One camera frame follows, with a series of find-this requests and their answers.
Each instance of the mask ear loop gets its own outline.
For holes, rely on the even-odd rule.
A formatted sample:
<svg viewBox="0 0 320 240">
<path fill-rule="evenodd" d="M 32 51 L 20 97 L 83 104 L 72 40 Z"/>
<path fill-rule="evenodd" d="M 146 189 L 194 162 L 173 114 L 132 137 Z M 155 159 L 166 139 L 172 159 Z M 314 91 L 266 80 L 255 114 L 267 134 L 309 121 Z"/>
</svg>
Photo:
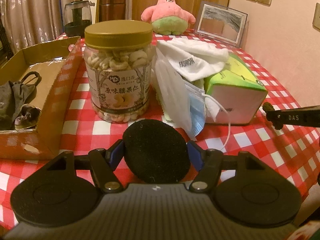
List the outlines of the mask ear loop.
<svg viewBox="0 0 320 240">
<path fill-rule="evenodd" d="M 225 112 L 228 116 L 228 136 L 227 136 L 227 139 L 226 139 L 226 142 L 224 143 L 223 147 L 220 149 L 220 151 L 226 146 L 226 144 L 228 143 L 229 141 L 229 138 L 230 138 L 230 132 L 231 132 L 231 122 L 230 122 L 230 114 L 228 113 L 228 111 L 226 109 L 224 109 L 224 107 L 217 101 L 215 100 L 212 96 L 209 96 L 207 94 L 202 94 L 205 98 L 210 98 L 213 102 L 215 102 L 221 109 L 223 112 Z"/>
</svg>

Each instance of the tablecloth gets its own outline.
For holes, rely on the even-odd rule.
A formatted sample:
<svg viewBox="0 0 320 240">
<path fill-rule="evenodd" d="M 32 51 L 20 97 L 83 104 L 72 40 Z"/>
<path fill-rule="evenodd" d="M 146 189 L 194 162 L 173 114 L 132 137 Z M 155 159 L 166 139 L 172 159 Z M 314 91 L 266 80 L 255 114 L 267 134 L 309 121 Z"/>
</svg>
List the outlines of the tablecloth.
<svg viewBox="0 0 320 240">
<path fill-rule="evenodd" d="M 153 44 L 156 44 L 157 40 L 170 40 L 174 37 L 176 36 L 154 34 Z M 200 37 L 193 34 L 191 30 L 187 30 L 181 37 L 214 43 L 217 48 L 228 48 L 230 52 L 238 55 L 265 85 L 269 91 L 266 101 L 270 102 L 276 110 L 299 107 L 279 81 L 242 49 Z M 64 38 L 66 38 L 65 34 L 59 37 L 59 39 Z M 142 118 L 166 122 L 152 90 L 150 107 Z M 72 150 L 75 155 L 85 155 L 95 148 L 109 148 L 122 138 L 123 132 L 131 124 L 110 124 L 99 119 L 95 114 L 90 103 L 88 76 L 85 64 L 82 62 L 68 102 L 60 151 Z M 180 132 L 185 140 L 188 140 L 188 136 L 181 128 L 172 123 L 168 124 Z M 226 126 L 206 124 L 203 131 L 197 136 L 197 143 L 203 149 L 220 149 L 227 134 L 228 127 Z M 229 155 L 237 155 L 240 150 L 251 152 L 294 184 L 305 198 L 320 172 L 318 139 L 319 133 L 314 128 L 284 125 L 282 130 L 275 130 L 272 124 L 265 119 L 265 113 L 260 108 L 250 125 L 231 127 L 231 136 L 223 152 Z M 10 206 L 12 190 L 44 163 L 44 161 L 0 160 L 0 224 L 5 228 L 12 228 L 17 223 Z M 232 173 L 234 174 L 234 171 L 222 172 L 221 180 L 232 176 Z M 77 175 L 92 182 L 89 171 L 77 171 Z M 124 185 L 129 182 L 140 182 L 129 170 L 124 160 L 120 162 L 115 175 Z M 193 179 L 195 175 L 196 171 L 191 167 L 184 181 Z"/>
</svg>

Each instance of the green plush shorts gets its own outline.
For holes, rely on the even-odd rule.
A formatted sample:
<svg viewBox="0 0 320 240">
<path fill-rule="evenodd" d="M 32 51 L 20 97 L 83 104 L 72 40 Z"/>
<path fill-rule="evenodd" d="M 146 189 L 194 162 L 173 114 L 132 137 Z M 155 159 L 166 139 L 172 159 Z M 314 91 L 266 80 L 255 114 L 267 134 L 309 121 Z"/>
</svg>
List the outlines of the green plush shorts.
<svg viewBox="0 0 320 240">
<path fill-rule="evenodd" d="M 181 35 L 188 28 L 188 22 L 176 16 L 161 18 L 152 23 L 153 31 L 162 35 Z"/>
</svg>

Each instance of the plush toy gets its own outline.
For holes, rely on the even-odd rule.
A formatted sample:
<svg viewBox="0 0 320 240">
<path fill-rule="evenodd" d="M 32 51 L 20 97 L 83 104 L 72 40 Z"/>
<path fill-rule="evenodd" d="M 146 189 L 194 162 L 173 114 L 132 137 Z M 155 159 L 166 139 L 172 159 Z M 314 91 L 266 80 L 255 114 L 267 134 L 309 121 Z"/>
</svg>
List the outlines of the plush toy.
<svg viewBox="0 0 320 240">
<path fill-rule="evenodd" d="M 175 0 L 158 0 L 157 5 L 145 9 L 141 20 L 148 22 L 150 19 L 153 31 L 162 35 L 181 35 L 188 28 L 188 22 L 196 22 L 195 17 L 181 9 Z"/>
</svg>

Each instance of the glass picture frame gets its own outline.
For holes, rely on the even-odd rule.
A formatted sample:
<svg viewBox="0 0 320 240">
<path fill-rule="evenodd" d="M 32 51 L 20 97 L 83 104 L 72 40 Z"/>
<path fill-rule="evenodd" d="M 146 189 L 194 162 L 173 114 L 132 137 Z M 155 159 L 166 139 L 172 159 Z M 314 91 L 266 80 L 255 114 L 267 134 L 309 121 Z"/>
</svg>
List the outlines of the glass picture frame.
<svg viewBox="0 0 320 240">
<path fill-rule="evenodd" d="M 248 14 L 202 1 L 194 33 L 240 47 Z"/>
</svg>

